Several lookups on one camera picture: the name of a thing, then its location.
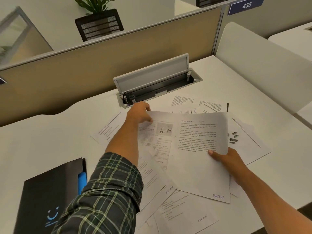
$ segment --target smile logo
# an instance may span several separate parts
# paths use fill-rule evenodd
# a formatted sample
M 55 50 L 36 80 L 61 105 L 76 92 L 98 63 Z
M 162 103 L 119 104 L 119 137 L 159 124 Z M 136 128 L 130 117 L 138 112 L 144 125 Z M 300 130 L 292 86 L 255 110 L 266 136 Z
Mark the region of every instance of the smile logo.
M 57 217 L 57 215 L 58 215 L 58 209 L 59 209 L 59 207 L 56 207 L 56 209 L 55 209 L 55 215 L 54 215 L 54 216 L 52 216 L 53 213 L 51 213 L 51 210 L 48 211 L 48 216 L 47 216 L 48 222 L 46 222 L 46 227 L 51 226 L 51 225 L 57 223 L 57 220 L 56 220 L 56 221 L 53 221 L 53 222 L 51 222 L 51 221 Z

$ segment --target plaid sleeve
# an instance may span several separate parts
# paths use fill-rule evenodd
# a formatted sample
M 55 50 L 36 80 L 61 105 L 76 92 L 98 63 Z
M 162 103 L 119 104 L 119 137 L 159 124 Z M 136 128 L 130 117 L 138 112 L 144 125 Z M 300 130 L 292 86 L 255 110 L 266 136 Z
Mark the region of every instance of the plaid sleeve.
M 137 167 L 118 154 L 105 153 L 52 234 L 134 233 L 142 190 Z

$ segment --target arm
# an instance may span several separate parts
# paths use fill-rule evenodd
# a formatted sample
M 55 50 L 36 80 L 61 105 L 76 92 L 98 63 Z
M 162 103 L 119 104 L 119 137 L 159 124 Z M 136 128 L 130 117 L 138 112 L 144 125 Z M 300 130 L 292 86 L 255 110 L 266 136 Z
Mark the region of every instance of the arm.
M 127 113 L 127 118 L 119 131 L 107 145 L 105 153 L 117 153 L 134 165 L 138 165 L 138 124 L 153 119 L 146 113 L 150 111 L 148 103 L 135 103 Z
M 134 233 L 142 199 L 138 124 L 150 120 L 147 103 L 137 103 L 100 158 L 90 180 L 66 208 L 52 234 Z
M 268 234 L 312 233 L 312 221 L 287 204 L 252 173 L 235 149 L 228 148 L 227 155 L 220 155 L 211 150 L 208 153 L 220 161 L 244 189 Z

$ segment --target blue sign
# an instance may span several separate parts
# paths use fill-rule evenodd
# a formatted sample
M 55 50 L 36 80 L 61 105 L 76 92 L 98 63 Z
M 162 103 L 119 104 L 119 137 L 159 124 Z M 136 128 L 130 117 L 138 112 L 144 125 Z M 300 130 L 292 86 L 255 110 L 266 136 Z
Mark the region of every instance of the blue sign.
M 249 9 L 262 6 L 264 0 L 244 0 L 231 5 L 229 14 L 233 15 L 242 11 L 247 11 Z

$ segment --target rolled-up sleeve cuff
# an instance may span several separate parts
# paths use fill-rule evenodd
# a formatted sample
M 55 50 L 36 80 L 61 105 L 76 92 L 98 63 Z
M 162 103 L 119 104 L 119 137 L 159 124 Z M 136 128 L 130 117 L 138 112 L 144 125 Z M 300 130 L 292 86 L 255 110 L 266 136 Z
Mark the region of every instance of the rolled-up sleeve cuff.
M 140 211 L 143 181 L 138 168 L 126 158 L 116 153 L 105 153 L 97 164 L 83 193 L 101 190 L 118 190 L 129 195 Z

